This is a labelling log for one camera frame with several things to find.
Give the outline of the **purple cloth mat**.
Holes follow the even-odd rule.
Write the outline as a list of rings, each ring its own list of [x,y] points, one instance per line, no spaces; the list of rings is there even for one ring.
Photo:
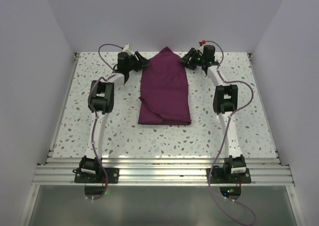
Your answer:
[[[190,125],[188,81],[180,57],[168,47],[142,71],[139,124]]]

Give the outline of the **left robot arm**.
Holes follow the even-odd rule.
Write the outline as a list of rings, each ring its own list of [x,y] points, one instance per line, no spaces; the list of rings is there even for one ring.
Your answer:
[[[96,183],[106,176],[102,165],[104,130],[109,114],[114,108],[115,88],[124,85],[131,71],[145,68],[149,60],[138,51],[132,51],[129,44],[121,48],[118,53],[117,64],[111,68],[108,77],[100,77],[92,81],[88,96],[88,108],[91,111],[92,123],[88,146],[79,163],[78,176],[84,176]]]

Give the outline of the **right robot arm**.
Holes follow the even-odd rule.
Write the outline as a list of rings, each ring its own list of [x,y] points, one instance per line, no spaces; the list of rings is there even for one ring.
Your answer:
[[[213,183],[234,183],[245,175],[247,166],[239,145],[236,123],[232,114],[238,109],[238,86],[226,80],[220,71],[221,63],[215,59],[216,43],[201,41],[199,48],[191,48],[179,59],[184,67],[195,70],[201,67],[215,86],[213,111],[217,114],[224,132],[221,149],[225,150],[222,167],[213,166],[207,179]]]

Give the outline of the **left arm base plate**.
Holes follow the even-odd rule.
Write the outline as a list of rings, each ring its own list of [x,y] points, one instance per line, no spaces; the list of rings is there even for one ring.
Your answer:
[[[119,180],[120,170],[119,168],[105,168],[107,172],[107,183],[108,184],[117,184]],[[93,174],[89,172],[81,172],[80,168],[73,169],[72,172],[75,174],[74,182],[75,183],[106,183],[105,173],[102,170],[98,174]]]

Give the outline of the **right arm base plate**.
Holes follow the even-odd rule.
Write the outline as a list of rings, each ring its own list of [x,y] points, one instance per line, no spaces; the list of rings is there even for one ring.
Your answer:
[[[244,173],[226,174],[220,167],[214,167],[212,174],[209,174],[210,168],[206,168],[206,178],[210,177],[211,184],[250,184],[252,183],[250,171],[247,168]]]

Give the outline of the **aluminium rail frame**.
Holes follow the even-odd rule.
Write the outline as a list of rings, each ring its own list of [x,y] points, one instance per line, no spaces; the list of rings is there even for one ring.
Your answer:
[[[81,52],[75,60],[68,98],[47,160],[38,165],[22,215],[22,226],[235,226],[256,221],[259,226],[302,226],[289,166],[280,162],[264,114],[250,59],[244,52],[217,53],[228,80],[242,80],[234,116],[238,143],[252,183],[241,184],[237,203],[211,197],[206,170],[214,162],[223,138],[213,112],[215,87],[200,69],[187,70],[189,126],[139,125],[141,74],[132,72],[115,91],[115,107],[107,120],[103,165],[119,169],[118,183],[92,201],[73,170],[89,140],[90,83],[108,75],[105,63],[117,53]]]

